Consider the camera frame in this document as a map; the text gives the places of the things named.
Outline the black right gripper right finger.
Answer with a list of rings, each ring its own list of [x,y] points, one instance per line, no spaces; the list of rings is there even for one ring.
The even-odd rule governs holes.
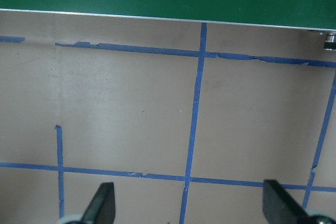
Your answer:
[[[265,179],[263,182],[262,208],[270,224],[315,223],[314,217],[309,216],[274,179]]]

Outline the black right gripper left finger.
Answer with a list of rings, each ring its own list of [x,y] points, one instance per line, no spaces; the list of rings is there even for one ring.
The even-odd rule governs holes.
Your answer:
[[[115,221],[114,183],[102,183],[80,219],[80,223],[113,224]]]

